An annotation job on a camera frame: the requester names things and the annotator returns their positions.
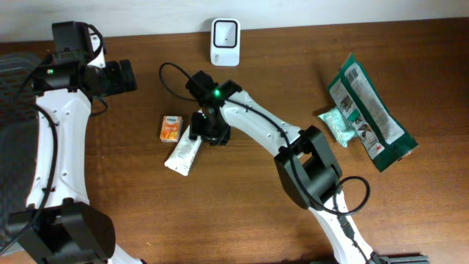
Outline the small orange tissue pack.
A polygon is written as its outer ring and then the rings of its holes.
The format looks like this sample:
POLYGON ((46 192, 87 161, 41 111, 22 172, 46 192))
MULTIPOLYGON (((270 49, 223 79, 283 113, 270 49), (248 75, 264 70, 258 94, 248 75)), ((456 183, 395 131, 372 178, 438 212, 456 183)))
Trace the small orange tissue pack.
POLYGON ((178 142, 182 130, 182 117, 164 116, 160 130, 160 140, 162 142, 178 142))

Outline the white tube gold cap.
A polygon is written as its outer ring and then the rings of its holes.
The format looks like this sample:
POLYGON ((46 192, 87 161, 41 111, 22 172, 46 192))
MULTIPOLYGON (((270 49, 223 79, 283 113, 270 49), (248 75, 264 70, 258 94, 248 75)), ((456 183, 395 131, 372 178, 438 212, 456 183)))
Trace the white tube gold cap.
POLYGON ((183 176, 188 176, 191 165, 202 144, 200 136, 197 136, 195 139, 190 139, 190 132, 191 126, 189 125, 177 143, 177 146, 174 148, 174 151, 164 162, 165 167, 183 176))

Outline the mint green wipes pack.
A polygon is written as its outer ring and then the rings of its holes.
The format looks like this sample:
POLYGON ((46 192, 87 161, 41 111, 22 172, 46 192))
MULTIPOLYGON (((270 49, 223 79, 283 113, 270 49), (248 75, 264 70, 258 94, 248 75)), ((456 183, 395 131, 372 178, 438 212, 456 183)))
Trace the mint green wipes pack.
POLYGON ((327 125, 335 140, 342 147, 347 147, 348 142, 358 136, 356 130, 340 112, 338 107, 332 108, 318 117, 327 125))

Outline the green white 3M package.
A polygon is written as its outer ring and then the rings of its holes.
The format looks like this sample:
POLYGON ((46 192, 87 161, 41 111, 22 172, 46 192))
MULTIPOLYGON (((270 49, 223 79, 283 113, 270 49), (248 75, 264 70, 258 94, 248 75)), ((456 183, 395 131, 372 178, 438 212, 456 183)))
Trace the green white 3M package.
POLYGON ((379 172, 409 155, 418 142, 385 106, 363 65, 350 54, 328 85, 340 114, 379 172))

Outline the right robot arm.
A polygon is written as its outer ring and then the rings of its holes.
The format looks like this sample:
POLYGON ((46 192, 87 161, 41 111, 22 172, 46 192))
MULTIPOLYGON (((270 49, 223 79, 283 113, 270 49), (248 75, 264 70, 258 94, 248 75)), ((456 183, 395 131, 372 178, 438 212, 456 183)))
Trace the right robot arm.
POLYGON ((365 242, 352 215, 371 194, 369 182, 363 201, 347 209, 342 176, 329 144, 314 126, 303 130, 271 114, 233 81, 218 84, 199 71, 188 77, 186 89, 201 107, 192 116, 190 139, 212 146, 225 145, 236 128, 266 149, 274 158, 284 191, 300 208, 309 210, 325 232, 337 263, 428 263, 423 255, 382 256, 365 242))

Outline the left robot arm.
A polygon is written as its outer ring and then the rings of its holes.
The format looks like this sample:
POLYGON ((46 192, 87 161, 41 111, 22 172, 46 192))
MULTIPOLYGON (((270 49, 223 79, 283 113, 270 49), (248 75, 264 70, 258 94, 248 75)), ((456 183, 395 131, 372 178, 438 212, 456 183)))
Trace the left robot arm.
POLYGON ((134 263, 117 244, 111 218, 89 204, 84 176, 92 103, 136 89, 131 63, 107 62, 92 24, 55 23, 52 33, 54 52, 23 81, 35 96, 37 160, 26 207, 9 215, 1 253, 22 249, 37 263, 134 263))

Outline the white barcode scanner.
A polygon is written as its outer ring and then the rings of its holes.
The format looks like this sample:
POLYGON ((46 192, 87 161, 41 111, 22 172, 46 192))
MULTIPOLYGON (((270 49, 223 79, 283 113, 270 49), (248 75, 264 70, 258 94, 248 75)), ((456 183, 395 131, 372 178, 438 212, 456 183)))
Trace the white barcode scanner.
POLYGON ((210 61, 215 66, 234 67, 240 63, 240 22, 216 18, 211 24, 210 61))

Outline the grey plastic basket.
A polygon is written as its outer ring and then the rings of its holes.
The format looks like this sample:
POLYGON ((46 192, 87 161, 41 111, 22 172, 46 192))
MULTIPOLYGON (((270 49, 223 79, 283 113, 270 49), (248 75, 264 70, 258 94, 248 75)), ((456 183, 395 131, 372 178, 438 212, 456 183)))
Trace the grey plastic basket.
POLYGON ((14 102, 28 74, 41 59, 26 52, 1 56, 1 244, 11 239, 7 220, 26 209, 37 151, 37 112, 14 102))

